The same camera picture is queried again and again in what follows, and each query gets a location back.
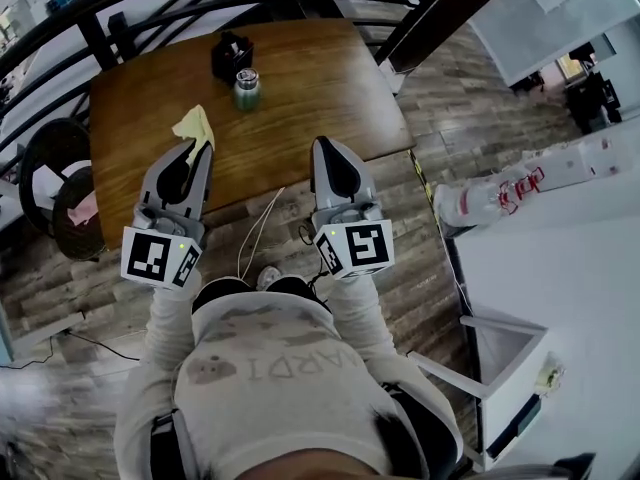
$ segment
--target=white cable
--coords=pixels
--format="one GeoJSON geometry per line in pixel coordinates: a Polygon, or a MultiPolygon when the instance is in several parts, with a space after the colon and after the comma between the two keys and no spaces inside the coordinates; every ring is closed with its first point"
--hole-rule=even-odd
{"type": "Polygon", "coordinates": [[[249,267],[251,266],[251,262],[253,261],[253,256],[255,255],[256,249],[258,248],[258,242],[260,241],[260,237],[262,236],[262,230],[264,229],[264,225],[267,222],[267,219],[269,218],[269,215],[271,214],[271,210],[273,210],[273,207],[275,206],[276,199],[278,199],[278,197],[280,197],[280,194],[282,194],[283,191],[284,191],[284,187],[282,187],[280,190],[278,190],[278,192],[273,197],[271,202],[267,205],[267,207],[262,212],[262,215],[260,215],[260,217],[258,217],[258,220],[256,220],[254,225],[251,226],[251,229],[249,230],[249,233],[247,233],[247,236],[245,237],[244,242],[242,242],[242,245],[240,246],[240,250],[238,251],[238,269],[237,269],[238,277],[240,279],[244,279],[244,276],[246,276],[247,272],[249,271],[249,267]],[[241,276],[240,275],[240,258],[242,257],[242,249],[244,249],[244,246],[246,245],[247,241],[249,240],[249,237],[251,236],[251,233],[253,233],[253,230],[260,223],[260,221],[262,221],[262,225],[260,226],[260,230],[258,231],[258,238],[256,238],[256,243],[253,246],[253,251],[251,251],[251,257],[249,258],[249,263],[247,263],[247,267],[244,269],[244,272],[243,272],[243,274],[241,276]]]}

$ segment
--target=person's arm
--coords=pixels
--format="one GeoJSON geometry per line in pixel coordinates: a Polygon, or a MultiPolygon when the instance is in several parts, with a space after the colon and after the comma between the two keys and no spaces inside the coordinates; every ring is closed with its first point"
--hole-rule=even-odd
{"type": "Polygon", "coordinates": [[[193,351],[191,303],[200,284],[200,273],[194,269],[181,290],[154,292],[145,353],[129,373],[116,421],[113,444],[124,480],[151,478],[151,427],[157,416],[171,412],[174,377],[193,351]]]}
{"type": "Polygon", "coordinates": [[[396,352],[371,276],[336,281],[327,306],[340,337],[360,354],[378,384],[400,384],[415,394],[451,431],[460,456],[462,436],[451,404],[409,358],[396,352]]]}

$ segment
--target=sneaker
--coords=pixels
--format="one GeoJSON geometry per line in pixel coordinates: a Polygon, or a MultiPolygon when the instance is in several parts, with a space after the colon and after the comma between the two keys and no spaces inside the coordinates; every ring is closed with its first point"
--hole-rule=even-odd
{"type": "Polygon", "coordinates": [[[280,272],[276,267],[268,266],[262,269],[260,275],[258,276],[258,282],[256,283],[256,290],[262,292],[266,290],[271,283],[277,281],[282,277],[282,272],[280,272]]]}

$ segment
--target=yellow cloth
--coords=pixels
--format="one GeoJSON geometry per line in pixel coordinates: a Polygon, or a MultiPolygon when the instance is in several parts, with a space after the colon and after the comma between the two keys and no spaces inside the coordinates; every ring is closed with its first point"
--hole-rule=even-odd
{"type": "Polygon", "coordinates": [[[211,143],[211,147],[215,150],[215,142],[213,140],[213,131],[207,121],[207,114],[200,105],[193,107],[187,115],[182,118],[173,128],[173,133],[182,139],[196,139],[196,146],[187,158],[187,163],[193,165],[193,161],[207,142],[211,143]]]}

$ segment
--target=white sweater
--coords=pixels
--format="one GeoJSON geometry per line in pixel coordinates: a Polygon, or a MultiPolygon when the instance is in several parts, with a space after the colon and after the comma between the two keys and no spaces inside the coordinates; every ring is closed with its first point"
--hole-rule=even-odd
{"type": "Polygon", "coordinates": [[[146,352],[118,411],[114,447],[123,479],[151,478],[153,420],[175,407],[199,471],[213,469],[221,480],[311,448],[389,474],[373,423],[374,413],[396,413],[383,382],[420,390],[462,449],[449,402],[396,353],[369,276],[335,283],[333,316],[295,295],[251,292],[209,302],[191,318],[199,286],[194,271],[183,290],[155,291],[146,352]]]}

